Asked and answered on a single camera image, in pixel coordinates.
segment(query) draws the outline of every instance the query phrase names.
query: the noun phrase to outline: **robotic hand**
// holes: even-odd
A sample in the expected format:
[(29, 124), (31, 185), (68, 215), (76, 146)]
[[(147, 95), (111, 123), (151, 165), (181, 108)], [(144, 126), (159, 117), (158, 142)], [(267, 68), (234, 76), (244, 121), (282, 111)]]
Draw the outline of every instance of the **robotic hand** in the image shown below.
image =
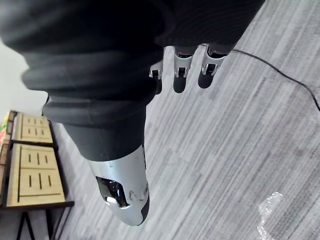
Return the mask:
[(150, 204), (146, 105), (162, 91), (163, 48), (174, 48), (173, 89), (182, 93), (206, 44), (198, 85), (208, 88), (264, 1), (0, 0), (0, 36), (28, 63), (27, 88), (48, 92), (44, 115), (64, 125), (103, 200), (138, 226)]

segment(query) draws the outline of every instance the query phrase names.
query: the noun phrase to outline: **silver metal casing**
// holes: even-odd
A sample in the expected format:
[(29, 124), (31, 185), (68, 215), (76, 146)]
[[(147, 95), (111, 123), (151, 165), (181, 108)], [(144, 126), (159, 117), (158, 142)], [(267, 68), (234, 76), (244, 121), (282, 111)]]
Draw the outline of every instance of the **silver metal casing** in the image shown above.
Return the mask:
[(119, 159), (88, 162), (95, 176), (116, 181), (123, 187), (129, 205), (120, 207), (114, 198), (108, 197), (106, 203), (113, 213), (128, 225), (140, 225), (149, 210), (149, 186), (143, 146)]

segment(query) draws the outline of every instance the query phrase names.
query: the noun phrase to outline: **white wall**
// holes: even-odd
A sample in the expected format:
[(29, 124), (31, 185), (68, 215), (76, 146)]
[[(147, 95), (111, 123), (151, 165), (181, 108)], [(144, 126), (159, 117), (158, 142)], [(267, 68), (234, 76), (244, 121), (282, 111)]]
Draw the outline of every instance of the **white wall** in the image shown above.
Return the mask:
[(24, 58), (0, 40), (0, 123), (11, 109), (41, 115), (47, 93), (25, 87), (21, 74), (28, 69)]

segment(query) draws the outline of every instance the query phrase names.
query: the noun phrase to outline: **gray carpet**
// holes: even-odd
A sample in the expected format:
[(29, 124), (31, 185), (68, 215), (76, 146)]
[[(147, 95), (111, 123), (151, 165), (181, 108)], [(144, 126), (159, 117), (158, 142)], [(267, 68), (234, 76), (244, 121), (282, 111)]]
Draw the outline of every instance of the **gray carpet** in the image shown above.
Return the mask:
[[(308, 84), (320, 99), (319, 13), (318, 0), (267, 0), (236, 47)], [(165, 53), (163, 91), (147, 109), (150, 210), (143, 225), (115, 218), (88, 163), (54, 125), (75, 200), (61, 239), (258, 240), (258, 206), (279, 192), (267, 232), (275, 240), (320, 240), (320, 112), (310, 94), (235, 52), (213, 85), (200, 89), (203, 50), (182, 94), (172, 88), (173, 52)]]

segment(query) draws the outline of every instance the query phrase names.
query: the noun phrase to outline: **black sleeve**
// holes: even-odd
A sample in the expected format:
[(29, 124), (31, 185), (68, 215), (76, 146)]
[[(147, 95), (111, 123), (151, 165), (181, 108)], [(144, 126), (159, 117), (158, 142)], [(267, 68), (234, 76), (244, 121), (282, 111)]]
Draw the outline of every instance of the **black sleeve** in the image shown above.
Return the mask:
[(43, 107), (63, 123), (81, 154), (107, 161), (144, 141), (150, 65), (163, 50), (162, 29), (148, 1), (0, 0), (0, 36), (29, 65), (22, 81), (46, 91)]

